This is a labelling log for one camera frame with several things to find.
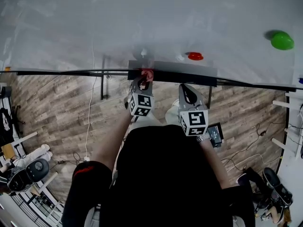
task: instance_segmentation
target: black device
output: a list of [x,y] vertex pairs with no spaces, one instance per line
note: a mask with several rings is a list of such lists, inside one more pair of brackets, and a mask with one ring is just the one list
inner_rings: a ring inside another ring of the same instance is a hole
[[8,179],[8,187],[14,192],[25,191],[35,183],[41,181],[48,172],[48,162],[42,158],[33,160],[26,167],[16,166]]
[[207,132],[210,135],[210,142],[212,143],[213,147],[220,147],[224,142],[221,124],[219,122],[210,124],[207,128]]

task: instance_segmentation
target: wristwatch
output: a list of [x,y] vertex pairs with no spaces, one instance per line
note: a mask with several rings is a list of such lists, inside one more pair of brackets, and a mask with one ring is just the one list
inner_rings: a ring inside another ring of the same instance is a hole
[[202,142],[202,141],[204,141],[205,139],[209,139],[209,138],[210,138],[210,135],[209,135],[209,133],[206,131],[205,134],[197,136],[196,139],[197,139],[198,142]]

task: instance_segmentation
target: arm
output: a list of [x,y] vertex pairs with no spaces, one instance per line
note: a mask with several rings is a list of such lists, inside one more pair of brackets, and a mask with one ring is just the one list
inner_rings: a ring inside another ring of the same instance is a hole
[[124,110],[119,122],[111,128],[101,144],[95,148],[91,160],[101,162],[113,171],[116,157],[131,119],[130,110]]
[[199,143],[222,189],[231,187],[228,175],[209,139]]
[[9,166],[7,164],[5,164],[3,167],[0,168],[0,171],[2,173],[5,173],[8,170]]

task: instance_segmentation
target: cable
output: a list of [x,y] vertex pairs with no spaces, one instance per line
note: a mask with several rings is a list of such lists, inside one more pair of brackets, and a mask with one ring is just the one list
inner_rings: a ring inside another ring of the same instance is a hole
[[74,156],[74,158],[75,158],[75,160],[76,160],[76,165],[78,165],[79,162],[82,161],[80,155],[79,155],[76,151],[74,151],[72,155]]
[[56,163],[52,168],[50,168],[49,170],[52,170],[56,165],[62,165],[62,164],[64,164],[64,163],[66,163],[66,162],[69,162],[69,163],[71,163],[71,164],[73,164],[73,165],[75,165],[76,166],[76,164],[75,163],[72,163],[71,161],[64,161],[64,160],[62,160],[62,161],[58,161],[58,163]]
[[245,160],[243,160],[243,161],[241,161],[241,162],[239,162],[239,163],[237,163],[237,164],[234,163],[234,166],[233,166],[231,169],[229,169],[227,172],[229,172],[230,170],[232,170],[232,169],[234,169],[234,168],[237,168],[239,171],[243,171],[244,169],[240,170],[240,169],[237,167],[237,165],[239,165],[239,164],[241,164],[242,162],[244,162],[244,161],[246,161],[246,160],[248,160],[248,159],[250,159],[250,158],[252,158],[252,157],[255,157],[255,156],[261,156],[262,162],[263,162],[263,164],[265,164],[265,165],[269,165],[269,164],[275,162],[276,160],[278,160],[279,158],[281,158],[281,157],[278,157],[277,159],[275,159],[275,160],[273,160],[273,161],[271,161],[271,162],[265,163],[265,162],[264,162],[264,159],[263,159],[263,157],[262,157],[261,154],[255,154],[255,155],[250,156],[250,157],[246,158]]
[[249,147],[251,147],[251,145],[252,145],[253,143],[255,143],[255,142],[258,141],[258,139],[259,139],[259,137],[260,137],[260,135],[259,135],[259,133],[258,133],[258,129],[260,128],[260,124],[258,123],[256,127],[257,127],[256,133],[257,133],[257,135],[258,135],[258,138],[257,138],[254,142],[252,142],[250,145],[248,145],[246,149],[243,149],[243,150],[238,151],[237,153],[235,153],[235,154],[230,158],[230,160],[229,160],[224,166],[226,166],[226,165],[227,165],[227,164],[228,164],[228,163],[229,163],[237,154],[239,154],[239,153],[241,153],[241,152],[243,152],[243,151],[248,150]]
[[289,127],[289,128],[294,127],[294,128],[296,128],[296,129],[303,130],[303,128],[301,128],[301,127],[297,127],[297,126],[293,126],[293,125],[292,125],[292,124],[290,124],[290,123],[289,123],[289,125],[290,125],[290,127]]
[[288,136],[287,132],[285,132],[285,134],[287,135],[287,137],[288,137],[292,142],[298,144],[299,146],[303,146],[303,144],[299,144],[298,142],[296,142],[296,141],[294,141],[292,138],[290,138],[290,137]]
[[301,104],[301,107],[300,107],[300,111],[299,111],[298,116],[301,116],[301,118],[302,118],[302,120],[303,120],[303,115],[301,114],[302,107],[303,107],[303,104]]
[[22,155],[22,156],[20,156],[20,157],[14,155],[13,157],[16,157],[16,158],[17,158],[17,159],[15,159],[15,160],[13,160],[13,163],[14,163],[15,167],[18,166],[18,164],[19,164],[19,162],[20,162],[20,159],[24,159],[26,156],[27,156],[26,154],[24,154],[24,155]]
[[[91,40],[91,53],[93,56],[93,69],[95,69],[95,54],[94,54],[94,38],[92,38]],[[93,87],[91,88],[91,98],[90,98],[90,102],[89,102],[89,117],[90,117],[90,105],[91,105],[91,101],[93,100],[93,95],[94,95],[94,85],[97,81],[97,77],[95,78]],[[85,150],[86,150],[86,156],[88,156],[88,152],[87,152],[87,141],[88,141],[88,137],[89,137],[89,128],[90,128],[90,121],[89,121],[89,126],[87,127],[87,134],[86,134],[86,142],[85,142]]]
[[[56,164],[56,165],[58,165],[58,163]],[[52,170],[56,165],[54,165],[52,168],[50,168],[49,170]]]
[[236,167],[237,164],[235,164],[235,162],[234,162],[232,159],[230,159],[230,158],[224,158],[224,159],[222,159],[221,161],[224,161],[224,160],[230,160],[230,161],[232,161],[234,167],[237,168],[238,171],[242,171],[242,170],[240,170],[238,167]]
[[258,141],[258,139],[260,138],[260,136],[266,135],[267,130],[269,129],[269,127],[270,127],[271,124],[286,124],[286,122],[279,122],[279,123],[270,122],[269,125],[267,126],[266,130],[264,130],[264,131],[261,132],[260,134],[259,134],[259,132],[258,132],[258,130],[259,130],[259,128],[260,128],[260,124],[258,123],[258,124],[256,125],[256,133],[257,133],[257,135],[258,135],[258,138],[257,138],[254,142],[252,142],[250,145],[248,145],[246,149],[243,149],[243,150],[238,151],[237,153],[235,153],[230,159],[233,159],[237,154],[239,154],[239,153],[241,153],[241,152],[243,152],[243,151],[248,150],[248,149],[252,146],[253,143],[255,143],[255,142]]

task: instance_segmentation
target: red button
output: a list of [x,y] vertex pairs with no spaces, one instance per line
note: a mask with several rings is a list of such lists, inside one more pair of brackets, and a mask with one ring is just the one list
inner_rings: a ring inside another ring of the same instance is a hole
[[191,59],[191,60],[194,60],[194,61],[200,61],[200,60],[203,60],[203,56],[201,53],[198,53],[198,52],[189,52],[187,53],[188,55],[188,58]]

